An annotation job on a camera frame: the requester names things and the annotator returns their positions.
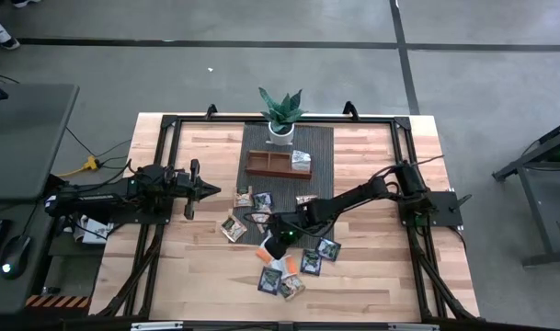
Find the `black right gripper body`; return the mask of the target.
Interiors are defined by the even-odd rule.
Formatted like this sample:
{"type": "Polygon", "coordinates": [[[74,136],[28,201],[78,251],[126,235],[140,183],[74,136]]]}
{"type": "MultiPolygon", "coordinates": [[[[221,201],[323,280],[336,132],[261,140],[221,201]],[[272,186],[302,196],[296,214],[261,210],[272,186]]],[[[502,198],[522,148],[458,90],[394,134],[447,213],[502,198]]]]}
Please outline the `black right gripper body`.
{"type": "Polygon", "coordinates": [[[273,259],[281,259],[288,247],[308,233],[312,225],[312,218],[303,209],[272,213],[269,216],[271,237],[265,243],[266,250],[273,259]]]}

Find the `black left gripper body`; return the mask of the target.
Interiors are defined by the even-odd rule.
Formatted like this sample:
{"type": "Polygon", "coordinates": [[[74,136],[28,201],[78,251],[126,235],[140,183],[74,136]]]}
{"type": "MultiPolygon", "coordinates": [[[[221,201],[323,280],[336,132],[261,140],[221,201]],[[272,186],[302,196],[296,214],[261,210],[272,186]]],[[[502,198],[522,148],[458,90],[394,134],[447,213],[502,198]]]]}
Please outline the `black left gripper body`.
{"type": "Polygon", "coordinates": [[[194,203],[198,198],[198,174],[200,171],[200,162],[198,159],[190,161],[189,171],[184,168],[176,171],[176,179],[174,185],[174,196],[178,199],[185,198],[187,200],[184,216],[187,220],[194,218],[194,203]]]}

